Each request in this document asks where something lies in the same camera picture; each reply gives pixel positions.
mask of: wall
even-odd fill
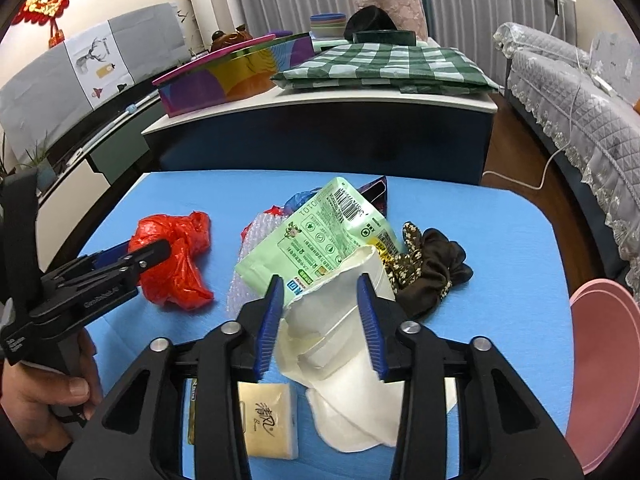
[[[591,49],[591,41],[599,32],[617,32],[624,38],[638,42],[613,0],[578,0],[575,12],[578,25],[577,43],[587,52]]]
[[[70,38],[114,16],[163,2],[175,2],[180,10],[188,12],[188,17],[183,23],[186,42],[196,52],[200,50],[202,38],[195,25],[189,0],[71,0],[68,9],[57,23],[65,36]],[[49,47],[48,41],[47,25],[44,27],[32,23],[12,25],[0,43],[0,87],[25,65],[46,51]],[[5,153],[8,155],[6,162],[12,167],[12,163],[15,164],[15,157],[13,153],[7,153],[7,150]]]

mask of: stacked bowls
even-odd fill
[[[342,38],[347,17],[339,12],[314,14],[311,18],[311,36],[316,39]]]

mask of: metal screw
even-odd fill
[[[415,321],[403,321],[400,324],[400,330],[405,334],[416,334],[420,332],[420,323],[416,323]]]
[[[486,352],[487,350],[491,349],[491,346],[491,341],[489,341],[485,337],[476,337],[474,339],[474,347],[476,348],[476,350]]]
[[[169,348],[169,340],[164,337],[159,337],[158,339],[154,339],[149,345],[154,352],[163,352],[167,348]]]
[[[223,326],[220,327],[223,334],[232,335],[240,332],[242,325],[237,321],[227,321]]]

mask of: human hand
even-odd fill
[[[91,418],[102,400],[102,387],[95,365],[96,349],[86,330],[78,334],[82,377],[68,377],[22,363],[4,362],[0,404],[30,451],[44,455],[60,451],[71,442],[49,406],[84,404],[84,416]]]

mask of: barcode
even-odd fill
[[[347,193],[343,188],[335,191],[334,197],[340,208],[342,216],[351,221],[356,218],[357,215],[362,213],[362,208],[355,199]]]
[[[378,236],[378,240],[380,240],[385,245],[385,249],[387,253],[389,253],[391,256],[398,255],[398,249],[396,249],[396,246],[391,241],[391,237],[384,229],[382,229],[382,231],[380,231],[377,234],[377,236]]]

